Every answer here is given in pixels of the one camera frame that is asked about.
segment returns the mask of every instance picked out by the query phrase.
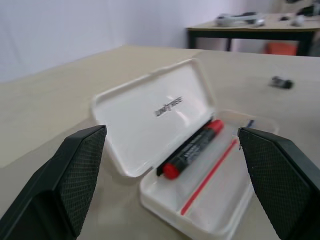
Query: beige tabletop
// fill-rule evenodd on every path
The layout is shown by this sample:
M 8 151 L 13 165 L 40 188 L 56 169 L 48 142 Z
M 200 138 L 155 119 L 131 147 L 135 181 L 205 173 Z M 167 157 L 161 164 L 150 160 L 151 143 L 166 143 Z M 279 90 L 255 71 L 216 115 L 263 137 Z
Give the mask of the beige tabletop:
M 238 24 L 232 27 L 217 26 L 215 21 L 205 22 L 188 28 L 189 31 L 241 31 L 241 32 L 316 32 L 320 29 L 320 16 L 306 17 L 302 26 L 292 26 L 291 20 L 279 21 L 283 14 L 263 14 L 265 25 L 252 27 L 249 24 Z
M 276 120 L 279 135 L 320 167 L 320 58 L 124 46 L 0 84 L 0 216 L 65 137 L 94 125 L 93 95 L 194 56 L 209 76 L 219 108 Z M 275 75 L 291 78 L 295 87 L 268 86 Z M 140 205 L 140 180 L 121 177 L 104 154 L 78 239 L 188 239 Z M 256 197 L 234 236 L 248 239 L 279 239 Z

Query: red marker cap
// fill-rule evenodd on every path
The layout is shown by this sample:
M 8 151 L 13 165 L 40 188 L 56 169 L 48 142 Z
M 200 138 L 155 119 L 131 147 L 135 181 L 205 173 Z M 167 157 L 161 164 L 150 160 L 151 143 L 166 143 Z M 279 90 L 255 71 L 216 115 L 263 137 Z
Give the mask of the red marker cap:
M 178 169 L 171 163 L 167 163 L 163 166 L 163 174 L 167 179 L 175 179 L 180 175 Z
M 215 134 L 218 134 L 224 128 L 224 126 L 224 122 L 220 119 L 217 119 L 213 122 L 210 122 L 206 127 L 212 129 L 215 132 Z

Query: white plastic case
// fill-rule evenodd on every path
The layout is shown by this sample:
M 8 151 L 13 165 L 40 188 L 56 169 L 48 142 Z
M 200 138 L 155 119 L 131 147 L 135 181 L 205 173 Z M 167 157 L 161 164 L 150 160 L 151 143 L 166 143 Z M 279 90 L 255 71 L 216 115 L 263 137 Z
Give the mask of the white plastic case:
M 254 192 L 237 130 L 277 133 L 269 119 L 219 111 L 196 59 L 158 69 L 94 97 L 105 147 L 118 171 L 138 177 L 142 204 L 194 240 L 230 240 Z M 225 127 L 175 180 L 157 167 L 210 118 Z

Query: table frame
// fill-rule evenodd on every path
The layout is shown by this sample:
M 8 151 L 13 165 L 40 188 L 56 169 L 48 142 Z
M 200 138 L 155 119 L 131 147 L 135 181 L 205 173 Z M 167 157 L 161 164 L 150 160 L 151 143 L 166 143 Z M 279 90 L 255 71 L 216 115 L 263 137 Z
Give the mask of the table frame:
M 197 38 L 227 39 L 225 50 L 230 52 L 232 39 L 259 39 L 259 40 L 290 40 L 298 41 L 297 56 L 308 56 L 315 31 L 230 31 L 230 30 L 201 30 L 189 28 L 188 48 L 197 48 Z

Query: case lid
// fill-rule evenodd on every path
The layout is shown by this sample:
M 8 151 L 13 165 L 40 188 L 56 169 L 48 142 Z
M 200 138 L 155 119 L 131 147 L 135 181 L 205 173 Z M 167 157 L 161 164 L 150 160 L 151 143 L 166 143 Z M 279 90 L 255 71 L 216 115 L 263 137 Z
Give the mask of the case lid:
M 95 96 L 91 109 L 107 127 L 105 146 L 118 171 L 138 177 L 203 126 L 215 101 L 199 62 L 189 59 Z

